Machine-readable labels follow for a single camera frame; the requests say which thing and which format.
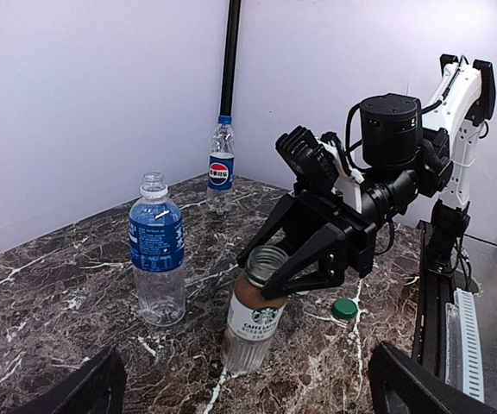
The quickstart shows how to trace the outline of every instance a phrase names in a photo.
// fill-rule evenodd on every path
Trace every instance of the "marble surface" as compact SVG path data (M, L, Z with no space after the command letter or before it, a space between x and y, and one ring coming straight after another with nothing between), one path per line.
M285 192L235 180L226 220L206 211L205 179L175 185L184 214L187 314L169 329L145 324L129 263L131 204L0 255L0 412L46 392L103 346L128 372L126 413L372 412L367 364L389 340L410 352L416 313L418 233L399 226L393 249L365 279L289 298L259 373L231 378L219 350L235 257ZM356 298L350 324L329 313Z

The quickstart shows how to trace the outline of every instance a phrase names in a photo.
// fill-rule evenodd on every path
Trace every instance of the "green bottle cap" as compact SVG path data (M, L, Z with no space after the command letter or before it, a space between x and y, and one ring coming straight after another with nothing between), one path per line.
M337 319L349 321L358 314L358 305L350 299L337 299L331 306L331 312Z

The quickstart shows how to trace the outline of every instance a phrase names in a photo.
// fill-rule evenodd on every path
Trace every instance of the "water bottle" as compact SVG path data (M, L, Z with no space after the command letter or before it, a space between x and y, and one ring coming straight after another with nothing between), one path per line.
M233 374L256 371L266 357L286 297L266 300L261 288L287 259L280 248L259 246L236 279L221 355L223 366Z
M142 197L129 212L129 247L140 313L166 327L186 313L181 211L159 172L143 175Z
M217 214L231 210L234 139L231 116L220 116L211 138L211 163L206 190L206 205Z

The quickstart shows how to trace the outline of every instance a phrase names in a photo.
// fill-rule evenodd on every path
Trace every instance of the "pepsi bottle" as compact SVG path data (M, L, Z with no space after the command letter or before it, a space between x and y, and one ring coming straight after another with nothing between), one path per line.
M211 138L211 162L206 190L206 205L217 214L231 210L234 140L231 116L220 116Z

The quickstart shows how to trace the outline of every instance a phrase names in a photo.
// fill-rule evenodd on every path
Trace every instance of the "white backdrop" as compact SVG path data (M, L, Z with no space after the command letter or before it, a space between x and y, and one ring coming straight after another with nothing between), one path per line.
M0 252L206 171L227 8L0 2Z
M274 150L283 132L301 124L343 136L353 104L390 91L426 102L443 53L492 61L497 85L497 0L245 1L239 41L236 172L286 188L294 176ZM497 102L490 126L472 172L469 233L497 242ZM400 220L429 219L432 204L420 197Z

